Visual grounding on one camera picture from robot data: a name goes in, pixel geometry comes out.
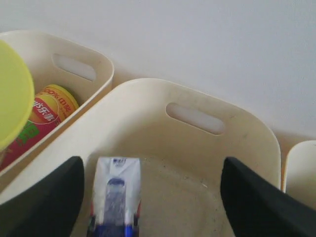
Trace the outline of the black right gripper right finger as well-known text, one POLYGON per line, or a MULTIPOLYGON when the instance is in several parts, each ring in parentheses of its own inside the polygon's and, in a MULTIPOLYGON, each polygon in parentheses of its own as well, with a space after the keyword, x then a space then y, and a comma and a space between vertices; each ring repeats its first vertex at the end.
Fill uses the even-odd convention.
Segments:
POLYGON ((316 212, 235 157, 223 163, 220 195, 236 237, 314 237, 316 212))

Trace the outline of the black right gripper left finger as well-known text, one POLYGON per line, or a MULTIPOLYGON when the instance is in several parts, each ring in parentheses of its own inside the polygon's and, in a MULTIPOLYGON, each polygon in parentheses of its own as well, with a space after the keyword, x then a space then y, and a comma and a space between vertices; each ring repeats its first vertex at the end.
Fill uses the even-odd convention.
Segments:
POLYGON ((84 166, 71 157, 0 206, 2 237, 68 237, 84 196, 84 166))

